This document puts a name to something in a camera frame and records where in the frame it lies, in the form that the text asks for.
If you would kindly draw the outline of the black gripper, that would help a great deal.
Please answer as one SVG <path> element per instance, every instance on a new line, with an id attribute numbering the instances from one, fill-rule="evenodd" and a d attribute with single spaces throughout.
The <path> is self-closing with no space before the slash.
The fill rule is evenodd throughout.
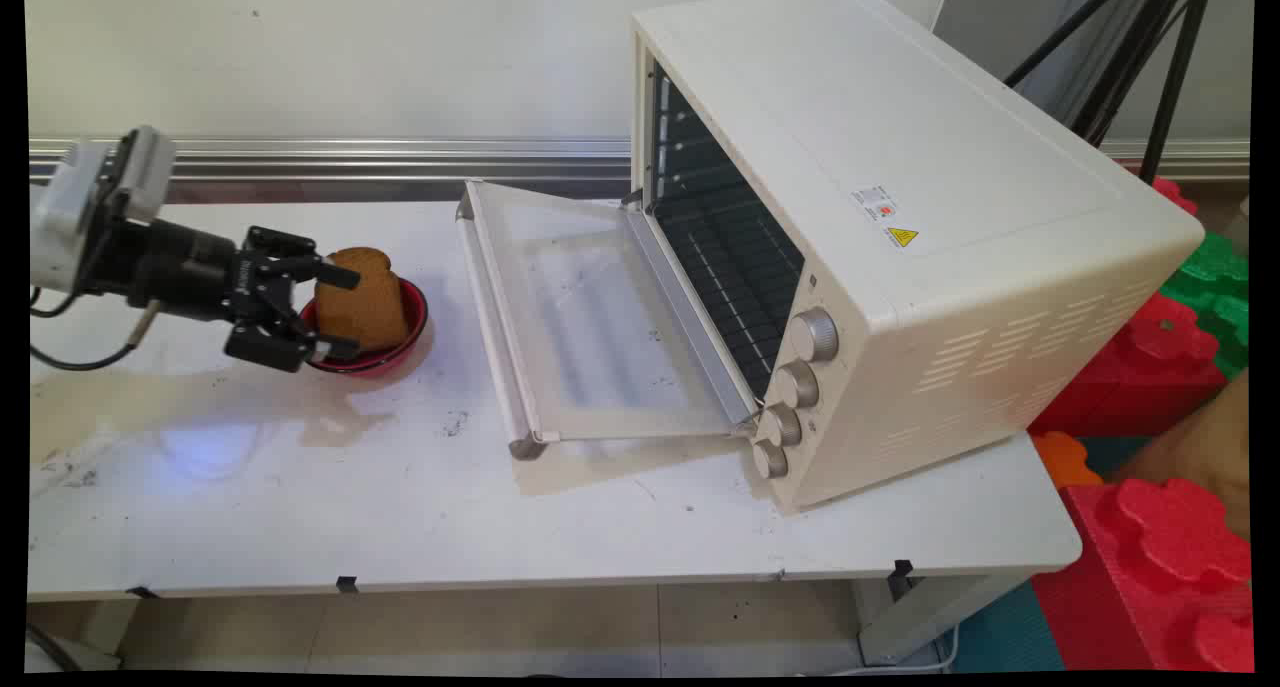
<path id="1" fill-rule="evenodd" d="M 100 219 L 88 232 L 88 292 L 193 321 L 230 322 L 224 354 L 294 374 L 302 365 L 352 359 L 360 342 L 323 333 L 296 310 L 257 298 L 256 280 L 319 281 L 355 290 L 361 274 L 339 267 L 294 233 L 250 226 L 241 242 L 156 219 Z"/>

